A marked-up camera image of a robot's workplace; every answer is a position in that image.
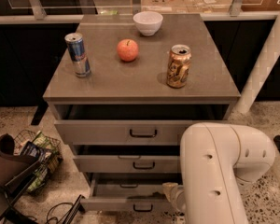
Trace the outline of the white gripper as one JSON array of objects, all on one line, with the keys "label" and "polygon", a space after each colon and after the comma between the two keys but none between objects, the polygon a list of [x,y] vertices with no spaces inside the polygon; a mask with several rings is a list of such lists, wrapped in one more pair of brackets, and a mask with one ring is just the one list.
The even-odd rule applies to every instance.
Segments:
[{"label": "white gripper", "polygon": [[173,208],[178,212],[186,212],[185,191],[181,185],[174,182],[166,182],[162,184],[163,193],[167,200],[171,200]]}]

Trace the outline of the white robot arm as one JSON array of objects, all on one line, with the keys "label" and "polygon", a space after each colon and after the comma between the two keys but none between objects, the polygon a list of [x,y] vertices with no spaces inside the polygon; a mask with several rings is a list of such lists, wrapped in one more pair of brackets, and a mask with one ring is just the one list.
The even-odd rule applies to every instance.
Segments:
[{"label": "white robot arm", "polygon": [[164,183],[172,207],[186,224],[248,224],[240,188],[273,166],[274,142],[248,126],[201,122],[180,140],[182,183]]}]

